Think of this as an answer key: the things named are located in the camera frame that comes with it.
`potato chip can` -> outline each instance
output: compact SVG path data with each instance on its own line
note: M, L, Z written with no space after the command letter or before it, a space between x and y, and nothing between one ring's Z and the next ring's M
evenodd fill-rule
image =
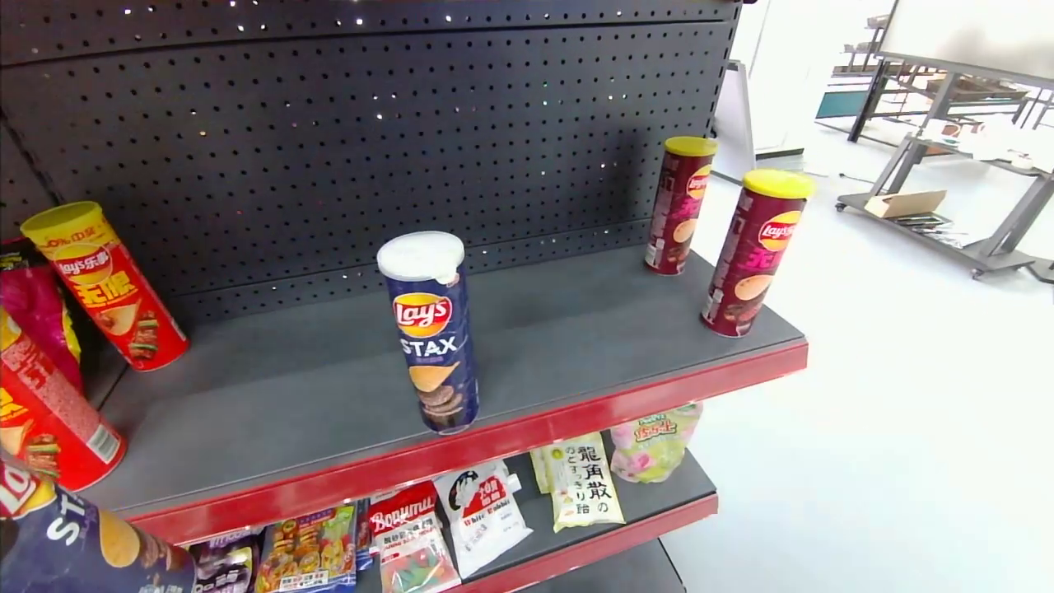
M656 273L676 275L684 271L691 251L718 143L710 138L675 136L665 146L644 263Z
M19 593L192 593L190 552L0 461L0 579Z
M71 491L101 480L126 444L0 309L0 444Z
M464 259L462 240L438 231L405 234L377 251L421 418L441 435L464 431L480 413Z
M813 180L799 173L755 169L743 176L743 191L707 291L704 325L729 338L750 332L814 190Z
M132 369L155 371L188 341L94 201L75 201L22 222L77 301Z

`blue chip can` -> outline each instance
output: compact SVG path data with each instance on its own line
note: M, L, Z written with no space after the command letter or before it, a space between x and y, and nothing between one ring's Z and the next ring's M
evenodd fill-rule
M194 593L194 559L26 470L0 461L0 591Z
M464 258L460 238L434 231L377 252L421 418L442 435L464 431L480 412Z

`whiteboard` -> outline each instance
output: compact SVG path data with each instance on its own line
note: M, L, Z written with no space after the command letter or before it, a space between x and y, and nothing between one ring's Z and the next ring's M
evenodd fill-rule
M880 53L1054 81L1052 27L1052 0L898 0Z

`white snack package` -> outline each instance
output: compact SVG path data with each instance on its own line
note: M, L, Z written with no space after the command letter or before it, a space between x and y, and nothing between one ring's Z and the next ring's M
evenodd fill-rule
M462 578L474 574L531 534L520 514L504 461L435 478Z

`red chip can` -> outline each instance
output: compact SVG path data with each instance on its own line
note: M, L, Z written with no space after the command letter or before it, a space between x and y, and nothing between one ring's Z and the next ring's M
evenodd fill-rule
M120 463L124 439L0 308L0 446L71 491Z
M132 369L155 371L187 352L187 336L98 203L58 205L21 228Z
M746 336L815 184L776 169L743 176L743 191L725 236L703 308L703 324L721 336Z
M644 263L656 273L676 275L684 270L691 249L718 143L709 138L675 136L665 145Z

